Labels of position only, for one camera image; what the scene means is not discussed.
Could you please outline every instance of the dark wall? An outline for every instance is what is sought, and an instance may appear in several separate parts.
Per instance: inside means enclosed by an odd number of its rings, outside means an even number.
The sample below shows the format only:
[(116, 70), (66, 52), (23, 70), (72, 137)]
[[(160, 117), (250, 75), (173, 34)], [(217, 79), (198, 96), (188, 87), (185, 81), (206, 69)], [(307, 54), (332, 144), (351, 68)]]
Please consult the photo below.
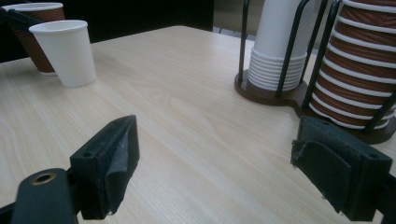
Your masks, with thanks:
[[(0, 0), (0, 6), (11, 1)], [(211, 31), (214, 0), (41, 0), (60, 2), (69, 20), (88, 23), (91, 42), (132, 35), (172, 25)], [(10, 29), (0, 22), (0, 63), (27, 57)]]

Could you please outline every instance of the table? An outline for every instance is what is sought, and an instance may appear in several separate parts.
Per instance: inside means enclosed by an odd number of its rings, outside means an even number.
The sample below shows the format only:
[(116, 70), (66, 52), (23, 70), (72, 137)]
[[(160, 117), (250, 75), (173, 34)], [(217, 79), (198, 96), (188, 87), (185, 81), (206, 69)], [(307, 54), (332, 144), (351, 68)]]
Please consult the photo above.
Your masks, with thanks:
[[(0, 64), (0, 206), (25, 177), (67, 169), (106, 124), (135, 114), (141, 159), (118, 213), (80, 223), (349, 223), (290, 165), (293, 109), (233, 88), (239, 43), (182, 26), (95, 43), (98, 80), (78, 89), (30, 59)], [(396, 159), (395, 146), (393, 136), (374, 147)]]

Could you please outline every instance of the stacked brown cups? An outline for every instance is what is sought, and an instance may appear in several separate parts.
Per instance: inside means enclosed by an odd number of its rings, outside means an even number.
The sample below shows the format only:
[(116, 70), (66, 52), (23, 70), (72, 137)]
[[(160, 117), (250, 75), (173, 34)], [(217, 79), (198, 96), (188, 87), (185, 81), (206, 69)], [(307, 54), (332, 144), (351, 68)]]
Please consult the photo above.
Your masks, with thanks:
[[(396, 91), (396, 1), (344, 0), (310, 108), (349, 129), (363, 129)], [(395, 106), (375, 129), (385, 128)]]
[[(27, 3), (3, 7), (5, 10), (15, 9), (27, 16), (41, 21), (61, 21), (64, 20), (64, 9), (61, 3)], [(28, 30), (21, 30), (11, 26), (15, 36), (31, 57), (38, 71), (45, 76), (53, 76), (55, 72), (47, 59), (45, 53), (38, 45), (35, 37)]]

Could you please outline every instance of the wooden base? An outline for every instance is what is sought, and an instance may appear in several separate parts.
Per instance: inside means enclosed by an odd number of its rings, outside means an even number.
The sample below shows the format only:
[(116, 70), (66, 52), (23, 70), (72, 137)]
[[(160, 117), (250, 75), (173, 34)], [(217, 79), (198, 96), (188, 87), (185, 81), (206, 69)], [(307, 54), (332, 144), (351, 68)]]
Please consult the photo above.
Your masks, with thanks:
[[(300, 85), (294, 90), (283, 91), (280, 97), (276, 97), (275, 91), (266, 91), (251, 84), (248, 81), (248, 70), (245, 70), (241, 82), (239, 81), (239, 75), (236, 75), (234, 87), (240, 95), (258, 104), (276, 106), (286, 105), (292, 107), (298, 117), (310, 116), (332, 122), (331, 120), (316, 114), (309, 107), (303, 108), (303, 101), (307, 89), (305, 82), (300, 83)], [(396, 118), (391, 118), (387, 127), (374, 130), (370, 133), (364, 133), (361, 130), (348, 129), (341, 126), (339, 127), (348, 133), (353, 134), (365, 143), (373, 145), (388, 141), (394, 135), (396, 132)]]

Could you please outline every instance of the wooden table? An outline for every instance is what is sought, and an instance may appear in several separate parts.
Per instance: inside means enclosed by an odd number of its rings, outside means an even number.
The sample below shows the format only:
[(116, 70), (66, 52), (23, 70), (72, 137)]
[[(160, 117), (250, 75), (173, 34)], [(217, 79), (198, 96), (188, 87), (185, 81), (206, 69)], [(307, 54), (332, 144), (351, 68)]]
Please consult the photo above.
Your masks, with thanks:
[[(239, 43), (187, 27), (96, 43), (98, 80), (78, 89), (30, 59), (0, 64), (0, 206), (26, 176), (67, 169), (106, 124), (135, 114), (141, 159), (125, 199), (89, 223), (349, 223), (290, 165), (294, 111), (233, 88)], [(395, 146), (393, 136), (374, 147), (395, 159)]]

